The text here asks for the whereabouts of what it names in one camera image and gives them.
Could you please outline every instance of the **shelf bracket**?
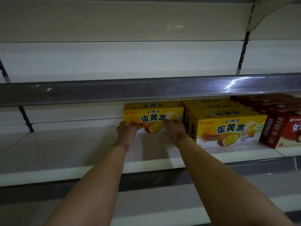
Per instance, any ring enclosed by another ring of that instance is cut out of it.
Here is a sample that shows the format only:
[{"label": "shelf bracket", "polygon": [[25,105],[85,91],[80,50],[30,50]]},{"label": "shelf bracket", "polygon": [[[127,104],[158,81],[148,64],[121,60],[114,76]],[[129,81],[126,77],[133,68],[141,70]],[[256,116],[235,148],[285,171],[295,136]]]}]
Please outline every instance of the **shelf bracket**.
[{"label": "shelf bracket", "polygon": [[295,0],[256,0],[247,31],[254,30],[267,15],[293,1]]}]

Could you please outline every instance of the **shelf surface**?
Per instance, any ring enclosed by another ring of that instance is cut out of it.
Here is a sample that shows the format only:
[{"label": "shelf surface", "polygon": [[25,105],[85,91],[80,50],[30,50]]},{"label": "shelf surface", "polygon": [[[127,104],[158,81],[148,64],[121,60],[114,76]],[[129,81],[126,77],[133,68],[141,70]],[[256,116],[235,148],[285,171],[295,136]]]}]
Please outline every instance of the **shelf surface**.
[{"label": "shelf surface", "polygon": [[301,91],[301,74],[0,84],[0,106],[169,99]]},{"label": "shelf surface", "polygon": [[[0,186],[81,178],[117,139],[115,126],[30,133],[0,154]],[[262,145],[206,148],[223,163],[283,157]],[[138,134],[123,173],[185,167],[170,134]]]}]

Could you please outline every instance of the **metal rail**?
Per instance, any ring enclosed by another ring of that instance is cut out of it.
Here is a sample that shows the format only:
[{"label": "metal rail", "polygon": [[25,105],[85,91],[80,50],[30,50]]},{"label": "metal rail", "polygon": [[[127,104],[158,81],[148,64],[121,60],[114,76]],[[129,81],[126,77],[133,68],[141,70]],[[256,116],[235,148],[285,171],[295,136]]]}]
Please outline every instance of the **metal rail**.
[{"label": "metal rail", "polygon": [[0,106],[301,91],[301,73],[0,84]]}]

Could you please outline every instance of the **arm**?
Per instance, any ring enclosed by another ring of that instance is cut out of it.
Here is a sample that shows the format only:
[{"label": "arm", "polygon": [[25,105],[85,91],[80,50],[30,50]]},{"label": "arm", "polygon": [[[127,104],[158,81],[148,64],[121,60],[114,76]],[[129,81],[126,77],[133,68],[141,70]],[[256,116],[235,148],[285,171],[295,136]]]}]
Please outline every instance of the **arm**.
[{"label": "arm", "polygon": [[294,225],[255,186],[197,145],[182,123],[165,123],[213,225]]},{"label": "arm", "polygon": [[138,129],[120,123],[110,152],[76,184],[45,226],[111,224],[125,155]]}]

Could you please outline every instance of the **egg yolk pie box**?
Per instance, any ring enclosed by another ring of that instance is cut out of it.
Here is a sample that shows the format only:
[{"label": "egg yolk pie box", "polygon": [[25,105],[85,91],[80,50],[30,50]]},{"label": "egg yolk pie box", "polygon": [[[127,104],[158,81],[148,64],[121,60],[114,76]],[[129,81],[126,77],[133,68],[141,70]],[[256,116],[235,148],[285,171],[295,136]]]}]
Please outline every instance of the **egg yolk pie box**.
[{"label": "egg yolk pie box", "polygon": [[256,143],[267,115],[252,109],[190,110],[190,136],[202,148]]},{"label": "egg yolk pie box", "polygon": [[165,119],[182,121],[183,111],[180,102],[126,104],[123,116],[126,124],[141,127],[137,133],[154,133],[167,131],[167,126],[163,124]]},{"label": "egg yolk pie box", "polygon": [[231,107],[245,107],[239,102],[234,102],[230,98],[218,99],[201,99],[201,100],[182,100],[180,101],[184,107],[183,124],[186,132],[189,134],[189,113],[193,108],[197,109],[215,109],[215,108],[231,108]]}]

